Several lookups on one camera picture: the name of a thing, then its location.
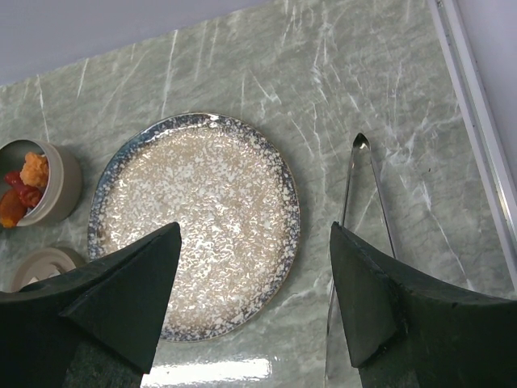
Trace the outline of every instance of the gray marble surface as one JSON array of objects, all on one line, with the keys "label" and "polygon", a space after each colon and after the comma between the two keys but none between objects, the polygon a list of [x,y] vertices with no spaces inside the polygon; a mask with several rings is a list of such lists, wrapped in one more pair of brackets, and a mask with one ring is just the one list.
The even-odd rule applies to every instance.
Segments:
[{"label": "gray marble surface", "polygon": [[[261,313],[219,339],[161,342],[144,386],[324,386],[330,224],[359,131],[382,166],[400,259],[514,296],[425,0],[273,1],[0,88],[0,143],[65,145],[85,172],[68,220],[0,232],[0,289],[34,248],[85,255],[90,200],[109,158],[154,121],[199,111],[249,122],[283,154],[299,188],[301,248]],[[367,172],[348,221],[386,250]],[[330,354],[331,383],[359,386],[341,351]]]}]

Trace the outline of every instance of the white wall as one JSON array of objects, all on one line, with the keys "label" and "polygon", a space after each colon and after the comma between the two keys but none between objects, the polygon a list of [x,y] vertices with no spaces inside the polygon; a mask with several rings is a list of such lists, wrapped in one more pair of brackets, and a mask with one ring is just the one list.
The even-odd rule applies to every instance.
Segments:
[{"label": "white wall", "polygon": [[266,0],[2,0],[0,85]]},{"label": "white wall", "polygon": [[517,183],[517,1],[457,0],[514,183]]}]

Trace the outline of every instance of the metal tongs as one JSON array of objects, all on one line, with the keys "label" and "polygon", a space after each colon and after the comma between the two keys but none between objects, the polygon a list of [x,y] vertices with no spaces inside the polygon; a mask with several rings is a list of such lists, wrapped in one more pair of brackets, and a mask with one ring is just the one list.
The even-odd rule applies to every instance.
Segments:
[{"label": "metal tongs", "polygon": [[[357,155],[358,153],[361,151],[361,150],[365,150],[367,152],[369,152],[370,154],[370,163],[372,165],[372,169],[373,169],[373,176],[375,178],[375,182],[376,182],[376,186],[377,186],[377,192],[379,193],[379,198],[380,198],[380,206],[382,208],[382,213],[383,213],[383,217],[384,217],[384,220],[385,220],[385,223],[386,223],[386,229],[388,231],[388,238],[389,238],[389,245],[391,246],[391,251],[393,253],[393,258],[396,259],[397,257],[400,257],[399,256],[399,250],[397,249],[397,245],[394,243],[393,241],[393,238],[392,238],[392,231],[393,231],[393,225],[392,225],[392,222],[391,220],[389,219],[389,216],[386,212],[386,199],[385,199],[385,194],[382,190],[382,186],[380,184],[380,171],[379,171],[379,167],[377,166],[377,163],[372,155],[372,150],[371,150],[371,147],[370,147],[370,142],[368,141],[368,139],[362,134],[362,133],[359,133],[355,139],[354,139],[354,142],[352,143],[352,151],[351,151],[351,156],[350,156],[350,160],[348,162],[348,172],[347,172],[347,183],[346,183],[346,187],[345,187],[345,201],[344,201],[344,204],[343,204],[343,214],[341,216],[341,224],[340,226],[341,227],[344,227],[345,226],[345,217],[347,215],[347,206],[348,206],[348,198],[349,198],[349,194],[350,194],[350,182],[351,182],[351,177],[352,177],[352,174],[354,172],[354,168],[356,166],[356,158],[357,158]],[[326,339],[327,339],[327,349],[329,347],[329,333],[330,333],[330,320],[332,318],[332,314],[333,314],[333,307],[334,307],[334,299],[336,298],[336,288],[334,286],[334,278],[332,278],[332,284],[331,284],[331,291],[330,291],[330,306],[329,306],[329,313],[328,313],[328,316],[327,316],[327,324],[326,324]],[[328,365],[328,361],[326,362],[326,370],[325,370],[325,376],[327,377],[328,375],[328,368],[327,368],[327,365]]]}]

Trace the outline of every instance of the bowl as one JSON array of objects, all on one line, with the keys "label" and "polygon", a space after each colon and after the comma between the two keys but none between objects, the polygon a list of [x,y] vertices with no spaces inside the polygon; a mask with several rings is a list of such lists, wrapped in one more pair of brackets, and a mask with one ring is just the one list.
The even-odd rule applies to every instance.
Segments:
[{"label": "bowl", "polygon": [[47,225],[64,220],[81,195],[82,173],[77,159],[62,146],[37,140],[16,140],[3,146],[0,149],[0,197],[11,188],[3,177],[9,171],[21,171],[27,152],[47,157],[48,183],[40,203],[17,226]]}]

